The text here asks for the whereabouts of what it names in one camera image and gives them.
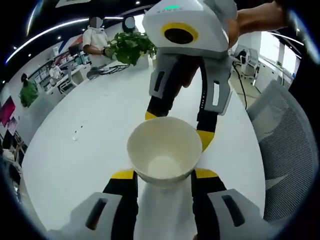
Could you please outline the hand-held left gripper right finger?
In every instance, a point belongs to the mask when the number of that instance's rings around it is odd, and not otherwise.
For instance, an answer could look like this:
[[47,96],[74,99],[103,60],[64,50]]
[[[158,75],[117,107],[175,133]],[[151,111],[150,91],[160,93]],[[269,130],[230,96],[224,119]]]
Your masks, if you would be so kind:
[[191,173],[195,240],[264,240],[266,222],[260,209],[219,176],[205,168]]

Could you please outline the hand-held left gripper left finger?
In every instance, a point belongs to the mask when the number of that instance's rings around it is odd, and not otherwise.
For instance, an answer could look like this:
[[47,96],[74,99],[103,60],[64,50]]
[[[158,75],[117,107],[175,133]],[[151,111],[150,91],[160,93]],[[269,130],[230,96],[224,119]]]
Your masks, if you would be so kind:
[[72,211],[72,240],[132,240],[137,220],[138,175],[114,173],[102,192],[95,192]]

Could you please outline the person's right hand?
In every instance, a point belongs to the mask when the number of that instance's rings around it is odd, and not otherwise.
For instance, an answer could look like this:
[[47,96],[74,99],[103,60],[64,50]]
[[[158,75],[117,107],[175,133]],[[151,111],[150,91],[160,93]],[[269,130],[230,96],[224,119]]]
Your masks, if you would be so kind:
[[237,12],[237,18],[228,18],[227,23],[227,36],[228,36],[228,49],[233,47],[237,42],[240,35],[246,32],[247,23],[250,21],[250,10],[242,9]]

